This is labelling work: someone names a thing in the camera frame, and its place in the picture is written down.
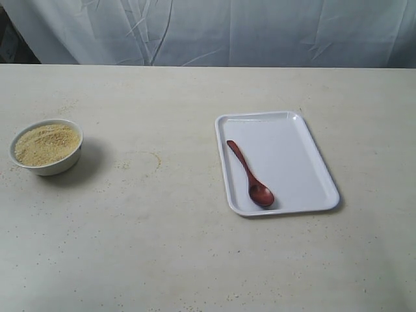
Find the white rectangular plastic tray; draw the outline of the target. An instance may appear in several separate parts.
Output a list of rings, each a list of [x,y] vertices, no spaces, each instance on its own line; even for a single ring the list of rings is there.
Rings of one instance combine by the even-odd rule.
[[[340,195],[304,119],[295,112],[226,114],[215,122],[227,202],[245,217],[328,211]],[[228,146],[234,141],[254,176],[275,197],[262,208],[249,197],[246,172]]]

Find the brown wooden spoon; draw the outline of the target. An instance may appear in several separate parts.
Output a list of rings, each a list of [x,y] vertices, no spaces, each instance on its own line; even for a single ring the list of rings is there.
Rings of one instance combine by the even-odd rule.
[[[233,140],[228,140],[226,143],[246,172],[248,178],[248,194],[251,200],[260,207],[270,207],[275,202],[273,193],[253,175],[238,145]]]

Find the white ceramic bowl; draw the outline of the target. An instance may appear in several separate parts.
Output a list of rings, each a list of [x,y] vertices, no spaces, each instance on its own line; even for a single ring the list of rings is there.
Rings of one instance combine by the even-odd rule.
[[[45,166],[25,166],[21,164],[20,162],[18,162],[14,156],[14,147],[18,138],[29,130],[32,130],[41,125],[49,125],[49,124],[64,124],[76,130],[81,136],[81,141],[77,149],[73,151],[70,155],[68,155],[66,158],[62,159],[61,161],[55,162],[53,164],[45,165]],[[80,159],[82,143],[83,143],[83,132],[76,123],[69,121],[69,120],[64,120],[64,119],[48,119],[48,120],[42,120],[41,122],[36,122],[26,127],[24,130],[20,131],[14,137],[12,143],[10,144],[9,154],[10,154],[10,158],[16,165],[24,169],[28,169],[30,172],[38,176],[53,176],[53,175],[63,173],[66,170],[70,169]]]

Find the white backdrop curtain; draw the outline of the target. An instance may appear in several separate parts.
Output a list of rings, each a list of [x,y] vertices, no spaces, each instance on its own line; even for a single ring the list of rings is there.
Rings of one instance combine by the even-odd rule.
[[[44,64],[413,68],[414,1],[2,1]]]

